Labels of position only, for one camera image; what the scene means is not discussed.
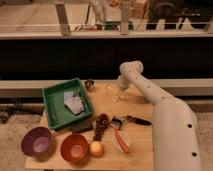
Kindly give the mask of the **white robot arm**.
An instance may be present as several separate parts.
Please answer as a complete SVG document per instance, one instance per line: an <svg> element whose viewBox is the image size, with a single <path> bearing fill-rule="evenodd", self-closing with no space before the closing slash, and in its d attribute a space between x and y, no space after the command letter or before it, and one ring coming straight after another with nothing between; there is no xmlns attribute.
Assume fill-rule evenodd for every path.
<svg viewBox="0 0 213 171"><path fill-rule="evenodd" d="M189 105L145 78L140 61L124 62L119 70L119 89L126 90L133 84L154 105L154 171L202 171L197 118Z"/></svg>

